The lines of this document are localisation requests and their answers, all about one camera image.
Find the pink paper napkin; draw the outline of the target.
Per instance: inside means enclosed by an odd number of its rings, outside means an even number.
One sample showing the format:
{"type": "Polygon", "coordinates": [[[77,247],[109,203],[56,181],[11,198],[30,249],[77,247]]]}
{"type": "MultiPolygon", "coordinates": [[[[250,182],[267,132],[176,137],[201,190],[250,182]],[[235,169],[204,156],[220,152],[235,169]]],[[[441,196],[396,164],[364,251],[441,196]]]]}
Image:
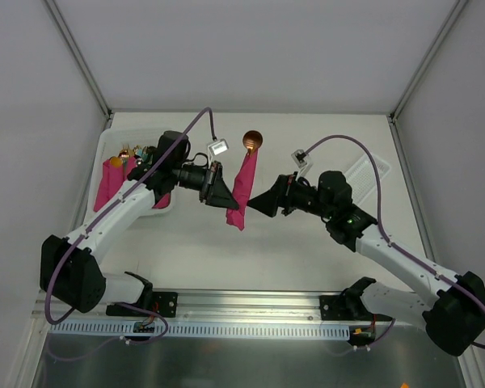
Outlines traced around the pink paper napkin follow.
{"type": "Polygon", "coordinates": [[[238,209],[226,210],[226,224],[236,227],[239,231],[245,228],[245,213],[247,203],[255,180],[258,152],[248,153],[242,161],[239,173],[235,176],[232,196],[238,203],[238,209]]]}

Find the copper spoon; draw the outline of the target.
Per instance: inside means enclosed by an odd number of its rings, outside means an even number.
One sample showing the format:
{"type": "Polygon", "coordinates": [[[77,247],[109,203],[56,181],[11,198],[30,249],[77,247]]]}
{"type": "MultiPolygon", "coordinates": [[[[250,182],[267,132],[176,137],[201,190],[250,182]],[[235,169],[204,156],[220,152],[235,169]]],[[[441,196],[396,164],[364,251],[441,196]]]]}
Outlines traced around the copper spoon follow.
{"type": "Polygon", "coordinates": [[[263,144],[263,136],[256,130],[247,131],[242,137],[242,143],[247,151],[247,155],[253,155],[263,144]]]}

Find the small white perforated tray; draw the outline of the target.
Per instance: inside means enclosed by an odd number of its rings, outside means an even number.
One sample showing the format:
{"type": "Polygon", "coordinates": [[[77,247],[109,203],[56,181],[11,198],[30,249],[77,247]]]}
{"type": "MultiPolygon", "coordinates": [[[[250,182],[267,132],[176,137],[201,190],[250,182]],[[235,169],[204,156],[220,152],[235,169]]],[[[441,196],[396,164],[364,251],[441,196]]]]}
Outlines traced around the small white perforated tray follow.
{"type": "Polygon", "coordinates": [[[344,176],[352,188],[352,200],[360,206],[374,192],[377,191],[374,169],[369,157],[363,154],[351,165],[344,176]]]}

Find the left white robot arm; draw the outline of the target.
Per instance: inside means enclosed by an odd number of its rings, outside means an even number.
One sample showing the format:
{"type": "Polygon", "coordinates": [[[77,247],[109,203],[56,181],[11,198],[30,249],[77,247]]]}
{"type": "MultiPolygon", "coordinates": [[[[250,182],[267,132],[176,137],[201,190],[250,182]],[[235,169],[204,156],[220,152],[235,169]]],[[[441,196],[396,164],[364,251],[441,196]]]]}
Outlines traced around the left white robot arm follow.
{"type": "Polygon", "coordinates": [[[63,238],[51,235],[41,246],[40,287],[72,311],[87,313],[100,303],[124,303],[135,315],[150,311],[150,282],[131,272],[107,275],[99,267],[111,245],[139,217],[175,187],[196,191],[201,203],[236,210],[239,205],[222,177],[222,164],[188,161],[190,141],[168,130],[149,161],[134,167],[120,190],[93,218],[63,238]]]}

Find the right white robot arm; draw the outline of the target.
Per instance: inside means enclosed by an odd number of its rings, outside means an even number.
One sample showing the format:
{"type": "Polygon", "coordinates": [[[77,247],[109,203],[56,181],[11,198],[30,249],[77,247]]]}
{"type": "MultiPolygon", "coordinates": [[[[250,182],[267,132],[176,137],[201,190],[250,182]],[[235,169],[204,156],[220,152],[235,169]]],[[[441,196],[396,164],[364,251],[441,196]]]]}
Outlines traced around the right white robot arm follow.
{"type": "Polygon", "coordinates": [[[473,272],[458,275],[396,243],[378,219],[353,203],[352,188],[341,172],[323,172],[317,187],[295,175],[280,175],[248,205],[268,217],[294,210],[320,217],[338,244],[371,259],[409,287],[400,291],[374,279],[359,280],[345,301],[352,318],[381,314],[408,323],[451,356],[478,345],[485,331],[482,279],[473,272]]]}

